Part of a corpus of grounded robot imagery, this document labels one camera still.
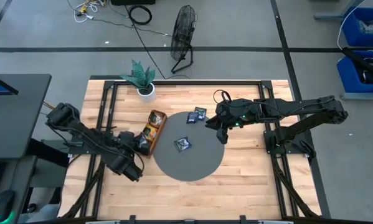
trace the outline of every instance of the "gray circular platform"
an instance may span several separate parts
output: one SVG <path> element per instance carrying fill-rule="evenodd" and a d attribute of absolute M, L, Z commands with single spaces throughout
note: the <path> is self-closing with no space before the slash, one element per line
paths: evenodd
<path fill-rule="evenodd" d="M 218 141 L 215 130 L 205 127 L 208 118 L 196 124 L 186 124 L 187 113 L 176 113 L 167 119 L 153 156 L 168 176 L 195 181 L 207 177 L 218 168 L 224 156 L 224 145 Z M 188 137 L 192 147 L 179 152 L 174 141 L 183 137 Z"/>

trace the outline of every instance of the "black box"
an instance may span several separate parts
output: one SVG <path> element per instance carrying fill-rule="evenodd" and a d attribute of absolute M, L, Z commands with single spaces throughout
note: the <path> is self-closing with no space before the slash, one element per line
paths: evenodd
<path fill-rule="evenodd" d="M 111 3 L 115 6 L 139 5 L 139 4 L 154 4 L 156 3 L 156 0 L 111 0 Z"/>

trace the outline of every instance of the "computer mouse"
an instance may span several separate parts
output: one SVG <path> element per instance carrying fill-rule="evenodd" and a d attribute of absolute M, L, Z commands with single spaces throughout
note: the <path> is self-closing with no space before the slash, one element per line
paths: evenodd
<path fill-rule="evenodd" d="M 9 218 L 12 212 L 15 193 L 13 190 L 5 190 L 0 193 L 0 222 Z"/>

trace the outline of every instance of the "white pot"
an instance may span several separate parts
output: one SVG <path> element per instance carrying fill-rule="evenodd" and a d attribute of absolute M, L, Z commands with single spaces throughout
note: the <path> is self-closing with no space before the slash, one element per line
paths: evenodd
<path fill-rule="evenodd" d="M 145 102 L 145 103 L 152 102 L 153 100 L 156 99 L 156 89 L 155 89 L 153 83 L 150 83 L 150 85 L 153 87 L 153 91 L 151 93 L 149 93 L 148 95 L 143 95 L 139 92 L 139 90 L 136 90 L 138 92 L 139 96 L 141 96 L 142 101 Z"/>

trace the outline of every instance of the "potted plant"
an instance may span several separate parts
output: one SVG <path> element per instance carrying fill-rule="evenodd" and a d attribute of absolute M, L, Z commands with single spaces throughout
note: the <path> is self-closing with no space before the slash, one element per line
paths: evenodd
<path fill-rule="evenodd" d="M 149 69 L 150 67 L 144 71 L 141 62 L 136 63 L 132 60 L 131 75 L 120 75 L 121 78 L 127 80 L 137 88 L 138 94 L 145 102 L 150 102 L 156 99 L 156 92 L 152 83 L 156 71 L 150 71 Z"/>

